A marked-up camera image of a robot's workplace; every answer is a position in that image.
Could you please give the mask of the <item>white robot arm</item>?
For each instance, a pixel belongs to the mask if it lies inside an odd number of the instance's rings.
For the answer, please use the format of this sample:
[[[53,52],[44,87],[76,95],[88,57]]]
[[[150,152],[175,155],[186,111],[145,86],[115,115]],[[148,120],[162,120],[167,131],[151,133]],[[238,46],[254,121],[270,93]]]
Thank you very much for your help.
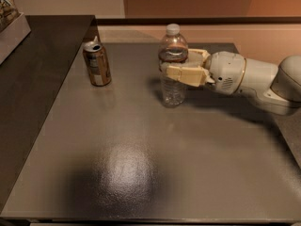
[[[292,115],[301,107],[301,56],[288,56],[277,65],[232,52],[190,49],[186,62],[164,62],[161,70],[188,86],[244,96],[254,106],[278,115]]]

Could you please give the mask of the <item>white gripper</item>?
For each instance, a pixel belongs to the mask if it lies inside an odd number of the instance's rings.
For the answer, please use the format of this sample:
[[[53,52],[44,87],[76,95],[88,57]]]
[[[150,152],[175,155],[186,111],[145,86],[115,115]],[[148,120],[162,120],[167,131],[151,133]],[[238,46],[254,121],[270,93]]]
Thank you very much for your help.
[[[192,87],[206,86],[218,93],[231,95],[242,82],[246,59],[231,52],[210,54],[203,49],[188,50],[190,67],[168,66],[166,76]]]

